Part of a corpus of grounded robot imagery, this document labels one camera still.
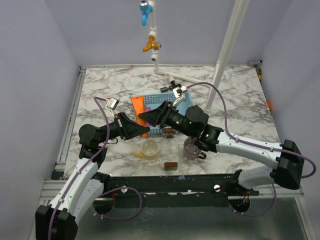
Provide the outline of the light blue plastic basket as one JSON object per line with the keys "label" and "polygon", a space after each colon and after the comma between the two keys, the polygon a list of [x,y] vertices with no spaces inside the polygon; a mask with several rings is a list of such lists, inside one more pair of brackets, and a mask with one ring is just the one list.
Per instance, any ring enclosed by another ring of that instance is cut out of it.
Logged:
{"label": "light blue plastic basket", "polygon": [[[159,107],[164,101],[174,102],[175,96],[171,93],[157,93],[157,94],[145,94],[142,95],[143,97],[143,106],[144,111],[147,110],[154,110],[157,107]],[[177,106],[177,110],[180,114],[185,115],[187,108],[191,107],[193,105],[192,102],[192,96],[189,92],[185,93],[185,99],[182,103],[180,103]],[[158,126],[153,127],[147,124],[147,126],[150,128],[150,131],[148,132],[148,136],[156,135],[156,134],[162,134],[163,130],[159,128]]]}

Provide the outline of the orange toothpaste tube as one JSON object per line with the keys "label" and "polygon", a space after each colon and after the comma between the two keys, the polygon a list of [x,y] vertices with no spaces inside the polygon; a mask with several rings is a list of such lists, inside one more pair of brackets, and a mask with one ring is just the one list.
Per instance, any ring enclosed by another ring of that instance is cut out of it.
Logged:
{"label": "orange toothpaste tube", "polygon": [[132,103],[134,114],[135,114],[135,117],[136,117],[136,122],[139,125],[141,125],[143,127],[146,127],[147,123],[144,120],[139,118],[139,114],[145,112],[145,104],[144,104],[143,96],[133,96],[133,97],[131,97],[131,103]]}

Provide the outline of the yellow ceramic mug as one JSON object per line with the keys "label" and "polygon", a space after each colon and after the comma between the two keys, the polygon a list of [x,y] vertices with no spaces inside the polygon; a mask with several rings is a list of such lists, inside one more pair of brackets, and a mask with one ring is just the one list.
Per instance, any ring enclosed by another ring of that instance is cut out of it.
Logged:
{"label": "yellow ceramic mug", "polygon": [[152,139],[145,140],[134,156],[140,159],[155,160],[159,154],[159,145]]}

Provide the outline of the clear tray with brown ends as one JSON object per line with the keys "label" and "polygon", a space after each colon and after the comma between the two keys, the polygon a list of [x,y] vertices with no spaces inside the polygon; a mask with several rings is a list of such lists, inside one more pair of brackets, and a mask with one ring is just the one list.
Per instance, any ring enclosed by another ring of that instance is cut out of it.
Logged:
{"label": "clear tray with brown ends", "polygon": [[161,141],[163,169],[165,171],[177,171],[179,160],[177,157],[177,146],[175,145],[177,131],[173,128],[165,128],[162,131],[163,140]]}

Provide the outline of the purple plastic cup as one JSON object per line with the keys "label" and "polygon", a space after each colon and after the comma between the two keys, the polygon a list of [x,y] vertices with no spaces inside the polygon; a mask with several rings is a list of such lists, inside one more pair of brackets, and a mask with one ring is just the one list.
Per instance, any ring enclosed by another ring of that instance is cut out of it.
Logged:
{"label": "purple plastic cup", "polygon": [[202,152],[196,145],[195,145],[194,138],[187,138],[183,143],[183,155],[188,160],[195,160],[195,159],[206,159],[207,155]]}

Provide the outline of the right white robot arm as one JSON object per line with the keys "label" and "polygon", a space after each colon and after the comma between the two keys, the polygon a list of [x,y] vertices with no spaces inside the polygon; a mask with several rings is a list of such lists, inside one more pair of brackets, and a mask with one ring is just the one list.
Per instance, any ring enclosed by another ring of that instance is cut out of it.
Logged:
{"label": "right white robot arm", "polygon": [[153,127],[170,127],[179,131],[194,139],[194,144],[202,151],[232,154],[261,163],[261,167],[237,171],[237,179],[230,183],[230,191],[236,196],[269,184],[289,190],[300,188],[304,160],[294,141],[272,143],[241,139],[210,125],[209,116],[197,105],[189,107],[182,115],[164,101],[158,108],[140,113],[138,117]]}

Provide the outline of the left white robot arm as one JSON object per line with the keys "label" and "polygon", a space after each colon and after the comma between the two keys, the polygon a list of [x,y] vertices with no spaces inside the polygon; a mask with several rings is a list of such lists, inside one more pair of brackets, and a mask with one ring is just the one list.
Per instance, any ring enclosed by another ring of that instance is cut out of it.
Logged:
{"label": "left white robot arm", "polygon": [[35,212],[35,238],[37,240],[74,240],[78,225],[87,209],[97,197],[107,197],[111,185],[94,179],[104,162],[106,143],[120,137],[130,140],[149,132],[120,112],[112,123],[97,127],[83,125],[78,132],[81,149],[79,160],[59,193],[48,205],[40,205]]}

